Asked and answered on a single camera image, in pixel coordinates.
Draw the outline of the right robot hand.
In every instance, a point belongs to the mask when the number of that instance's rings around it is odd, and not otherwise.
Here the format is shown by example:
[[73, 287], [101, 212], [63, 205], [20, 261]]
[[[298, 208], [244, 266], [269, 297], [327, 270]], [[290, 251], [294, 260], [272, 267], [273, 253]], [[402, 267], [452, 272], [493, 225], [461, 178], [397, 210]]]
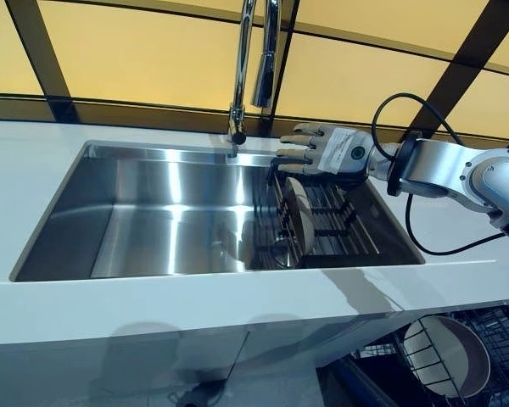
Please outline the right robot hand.
[[276, 156], [282, 160], [277, 170], [287, 174], [328, 180], [346, 186], [361, 184], [367, 178], [372, 136], [354, 128], [325, 123], [300, 123], [291, 135], [280, 137]]

